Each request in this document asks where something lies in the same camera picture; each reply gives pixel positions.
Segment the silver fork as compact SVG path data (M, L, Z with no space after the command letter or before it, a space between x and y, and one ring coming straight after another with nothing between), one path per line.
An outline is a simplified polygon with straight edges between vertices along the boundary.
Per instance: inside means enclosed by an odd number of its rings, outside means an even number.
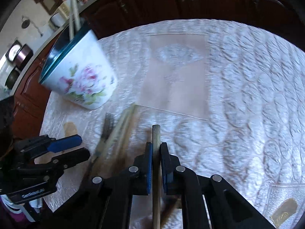
M99 159L99 157L102 154L102 150L105 146L105 143L107 141L107 139L109 138L112 130L114 128L114 118L112 114L106 113L105 115L105 119L104 119L104 123L103 123L103 129L102 129L102 134L100 137L100 140L95 148L95 151L91 157L91 160L89 162L88 168L84 174L84 177L82 179L81 182L81 186L83 186L84 184L87 183L87 181L89 180L89 176L92 173L92 169L94 164L97 162L97 160Z

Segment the floral white cup teal rim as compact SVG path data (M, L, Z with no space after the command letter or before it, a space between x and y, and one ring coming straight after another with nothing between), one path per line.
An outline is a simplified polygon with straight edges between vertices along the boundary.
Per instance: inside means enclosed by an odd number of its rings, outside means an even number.
M94 31L84 23L73 38L63 29L42 68L39 83L89 110L104 105L117 87L116 74Z

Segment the dark round pot on counter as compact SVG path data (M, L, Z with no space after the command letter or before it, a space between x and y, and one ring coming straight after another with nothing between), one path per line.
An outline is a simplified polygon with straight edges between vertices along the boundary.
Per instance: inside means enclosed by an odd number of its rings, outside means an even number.
M8 89L12 89L14 87L14 84L16 83L18 77L20 75L20 72L18 71L18 69L12 69L12 71L10 72L5 85L7 86Z

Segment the silver rice cooker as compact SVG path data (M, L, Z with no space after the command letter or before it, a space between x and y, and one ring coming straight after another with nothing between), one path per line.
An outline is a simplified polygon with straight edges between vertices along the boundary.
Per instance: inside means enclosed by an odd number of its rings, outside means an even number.
M5 54L7 60L15 65L19 71L24 69L33 55L32 49L27 44L22 45L19 40L15 40Z

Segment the white embossed tablecloth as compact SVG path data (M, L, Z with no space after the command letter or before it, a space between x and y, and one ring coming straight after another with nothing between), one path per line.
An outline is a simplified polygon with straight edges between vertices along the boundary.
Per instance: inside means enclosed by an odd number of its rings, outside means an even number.
M99 41L118 77L87 110L51 93L41 134L77 133L94 151L106 113L136 105L125 166L152 125L182 165L223 176L276 228L304 213L304 51L236 22L164 21Z

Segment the cream microwave oven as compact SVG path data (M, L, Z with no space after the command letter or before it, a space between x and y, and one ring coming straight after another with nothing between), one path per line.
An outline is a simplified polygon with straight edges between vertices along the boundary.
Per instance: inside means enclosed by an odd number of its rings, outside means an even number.
M71 7L71 0L64 0L56 9L55 12L58 12L62 16L62 18L67 21L70 16L70 7Z

